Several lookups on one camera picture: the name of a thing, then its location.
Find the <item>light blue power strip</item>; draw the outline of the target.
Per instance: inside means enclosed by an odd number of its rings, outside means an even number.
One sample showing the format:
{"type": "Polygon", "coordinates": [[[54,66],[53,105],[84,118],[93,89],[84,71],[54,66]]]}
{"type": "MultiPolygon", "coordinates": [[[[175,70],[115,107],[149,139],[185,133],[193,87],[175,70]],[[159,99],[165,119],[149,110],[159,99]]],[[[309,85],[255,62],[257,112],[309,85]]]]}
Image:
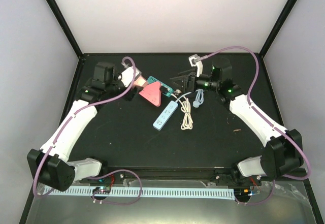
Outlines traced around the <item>light blue power strip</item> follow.
{"type": "Polygon", "coordinates": [[[160,131],[164,125],[167,123],[167,121],[170,119],[170,117],[174,114],[178,107],[178,103],[175,101],[170,101],[168,105],[164,108],[164,110],[161,112],[161,114],[158,116],[158,118],[153,123],[153,127],[160,131]]]}

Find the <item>teal power strip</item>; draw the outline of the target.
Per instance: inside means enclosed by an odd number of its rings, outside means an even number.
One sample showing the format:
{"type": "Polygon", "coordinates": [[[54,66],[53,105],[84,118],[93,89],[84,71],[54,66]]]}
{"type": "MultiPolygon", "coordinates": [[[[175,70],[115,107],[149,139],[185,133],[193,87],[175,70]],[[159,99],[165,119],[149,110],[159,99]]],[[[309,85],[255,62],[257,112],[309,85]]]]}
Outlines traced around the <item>teal power strip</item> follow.
{"type": "Polygon", "coordinates": [[[160,83],[160,91],[161,91],[161,93],[163,95],[167,96],[167,97],[170,97],[174,92],[172,87],[166,85],[165,83],[161,82],[160,80],[156,79],[153,76],[149,76],[147,81],[148,81],[149,84],[154,83],[154,82],[159,82],[160,83]]]}

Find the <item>pink triangular power strip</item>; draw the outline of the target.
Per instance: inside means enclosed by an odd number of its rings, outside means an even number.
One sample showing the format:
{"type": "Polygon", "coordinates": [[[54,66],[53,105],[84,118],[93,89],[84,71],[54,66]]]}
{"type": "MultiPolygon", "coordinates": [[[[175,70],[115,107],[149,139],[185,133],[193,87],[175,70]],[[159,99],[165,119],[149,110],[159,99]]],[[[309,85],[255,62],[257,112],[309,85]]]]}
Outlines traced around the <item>pink triangular power strip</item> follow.
{"type": "Polygon", "coordinates": [[[159,81],[148,84],[142,89],[139,93],[144,99],[149,101],[156,107],[159,107],[161,104],[161,83],[159,81]]]}

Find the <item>pink square socket adapter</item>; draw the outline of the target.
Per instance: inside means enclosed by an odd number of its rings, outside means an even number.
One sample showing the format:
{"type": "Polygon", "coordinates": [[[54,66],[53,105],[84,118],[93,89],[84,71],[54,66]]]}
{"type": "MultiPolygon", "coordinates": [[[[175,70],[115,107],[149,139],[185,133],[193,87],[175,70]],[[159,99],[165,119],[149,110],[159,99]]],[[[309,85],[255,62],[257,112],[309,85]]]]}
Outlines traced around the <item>pink square socket adapter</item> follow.
{"type": "Polygon", "coordinates": [[[133,83],[134,86],[145,88],[148,85],[148,81],[143,77],[139,76],[133,83]]]}

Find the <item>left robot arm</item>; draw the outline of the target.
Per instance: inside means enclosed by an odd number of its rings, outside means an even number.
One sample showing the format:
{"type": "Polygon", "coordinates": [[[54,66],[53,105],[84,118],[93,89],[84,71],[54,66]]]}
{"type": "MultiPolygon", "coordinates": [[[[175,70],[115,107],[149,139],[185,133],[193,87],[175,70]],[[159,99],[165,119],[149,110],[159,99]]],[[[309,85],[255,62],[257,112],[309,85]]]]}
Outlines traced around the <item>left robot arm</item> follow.
{"type": "Polygon", "coordinates": [[[124,57],[124,70],[116,74],[115,64],[98,62],[93,76],[77,93],[72,107],[50,139],[40,149],[31,149],[27,162],[33,177],[32,192],[38,194],[39,183],[59,191],[67,190],[74,182],[85,178],[105,182],[109,170],[99,159],[89,157],[71,162],[70,154],[86,126],[100,108],[120,98],[131,100],[142,90],[135,81],[141,76],[131,57],[124,57]]]}

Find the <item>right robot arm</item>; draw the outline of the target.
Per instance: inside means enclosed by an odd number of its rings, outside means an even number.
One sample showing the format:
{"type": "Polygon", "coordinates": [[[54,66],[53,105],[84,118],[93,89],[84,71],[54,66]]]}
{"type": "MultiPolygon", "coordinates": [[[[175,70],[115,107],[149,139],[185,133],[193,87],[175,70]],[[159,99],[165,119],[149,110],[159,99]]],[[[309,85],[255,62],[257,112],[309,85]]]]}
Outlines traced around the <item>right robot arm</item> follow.
{"type": "Polygon", "coordinates": [[[215,60],[209,75],[203,74],[203,64],[197,55],[191,56],[189,62],[190,70],[171,78],[175,87],[183,93],[198,89],[216,92],[221,104],[240,118],[264,147],[260,156],[237,163],[231,171],[233,183],[242,185],[249,177],[257,175],[277,179],[303,165],[301,134],[279,125],[242,92],[241,87],[233,82],[229,60],[215,60]]]}

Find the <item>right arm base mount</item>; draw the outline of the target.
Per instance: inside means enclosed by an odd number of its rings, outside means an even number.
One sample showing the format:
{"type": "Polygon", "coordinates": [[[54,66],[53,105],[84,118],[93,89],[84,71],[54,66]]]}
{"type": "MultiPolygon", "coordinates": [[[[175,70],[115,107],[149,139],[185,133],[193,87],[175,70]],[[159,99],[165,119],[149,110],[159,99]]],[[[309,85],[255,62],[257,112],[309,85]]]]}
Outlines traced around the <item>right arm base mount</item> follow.
{"type": "Polygon", "coordinates": [[[261,186],[262,182],[254,177],[244,177],[239,170],[233,168],[216,168],[211,178],[217,185],[250,187],[261,186]]]}

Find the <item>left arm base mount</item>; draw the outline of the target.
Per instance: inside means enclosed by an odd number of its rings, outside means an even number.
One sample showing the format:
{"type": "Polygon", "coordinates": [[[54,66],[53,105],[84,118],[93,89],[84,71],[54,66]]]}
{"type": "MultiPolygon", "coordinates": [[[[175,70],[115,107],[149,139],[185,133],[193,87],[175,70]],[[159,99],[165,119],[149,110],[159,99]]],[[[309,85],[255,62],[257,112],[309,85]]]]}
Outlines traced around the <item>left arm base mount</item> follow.
{"type": "Polygon", "coordinates": [[[81,179],[80,183],[90,184],[111,184],[116,178],[119,178],[120,174],[124,174],[125,169],[109,169],[103,168],[97,176],[86,177],[81,179]]]}

